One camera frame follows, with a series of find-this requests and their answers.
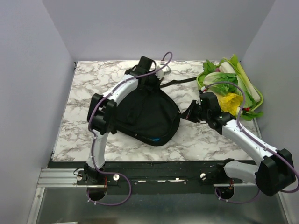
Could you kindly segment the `black backpack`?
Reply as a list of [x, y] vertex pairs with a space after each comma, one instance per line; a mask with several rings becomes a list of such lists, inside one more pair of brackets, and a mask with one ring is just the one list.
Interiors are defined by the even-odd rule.
[[118, 106], [116, 130], [151, 146], [165, 145], [177, 132], [184, 113], [161, 89], [194, 80], [195, 77], [172, 80], [160, 84], [160, 89], [155, 92], [142, 91], [138, 85]]

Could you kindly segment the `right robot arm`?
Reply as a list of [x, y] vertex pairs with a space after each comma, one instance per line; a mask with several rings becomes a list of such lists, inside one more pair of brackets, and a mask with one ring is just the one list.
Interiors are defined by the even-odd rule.
[[193, 123], [204, 121], [220, 135], [232, 140], [255, 162], [254, 165], [225, 160], [215, 171], [221, 183], [237, 178], [255, 184], [265, 195], [273, 196], [296, 180], [292, 154], [287, 149], [277, 150], [252, 134], [228, 112], [222, 112], [212, 92], [202, 93], [181, 115]]

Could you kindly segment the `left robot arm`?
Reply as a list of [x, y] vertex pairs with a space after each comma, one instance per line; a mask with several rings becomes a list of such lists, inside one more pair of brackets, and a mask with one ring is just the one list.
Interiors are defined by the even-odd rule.
[[93, 184], [99, 184], [103, 177], [114, 175], [128, 178], [118, 172], [105, 172], [105, 149], [107, 137], [116, 133], [116, 115], [119, 104], [140, 84], [149, 84], [150, 80], [160, 82], [168, 70], [169, 61], [163, 58], [159, 65], [152, 59], [142, 56], [139, 63], [126, 70], [123, 78], [104, 94], [92, 96], [87, 115], [88, 130], [93, 135], [89, 159], [84, 166], [87, 178]]

